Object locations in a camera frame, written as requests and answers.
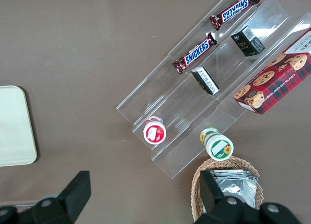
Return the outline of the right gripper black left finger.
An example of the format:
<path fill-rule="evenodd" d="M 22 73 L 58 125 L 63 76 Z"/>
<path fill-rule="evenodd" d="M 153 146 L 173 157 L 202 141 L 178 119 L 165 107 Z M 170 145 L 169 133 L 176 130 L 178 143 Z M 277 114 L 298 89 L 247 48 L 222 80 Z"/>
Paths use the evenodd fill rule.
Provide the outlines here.
<path fill-rule="evenodd" d="M 43 199 L 35 205 L 34 223 L 73 224 L 90 196 L 90 172 L 80 171 L 57 197 Z"/>

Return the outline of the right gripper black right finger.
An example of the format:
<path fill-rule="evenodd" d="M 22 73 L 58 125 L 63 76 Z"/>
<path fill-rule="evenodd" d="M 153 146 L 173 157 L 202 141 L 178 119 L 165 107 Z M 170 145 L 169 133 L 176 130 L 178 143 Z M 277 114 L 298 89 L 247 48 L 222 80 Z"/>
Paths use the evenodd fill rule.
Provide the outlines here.
<path fill-rule="evenodd" d="M 245 203 L 234 196 L 225 196 L 209 171 L 200 172 L 200 196 L 206 213 L 199 224 L 244 224 Z"/>

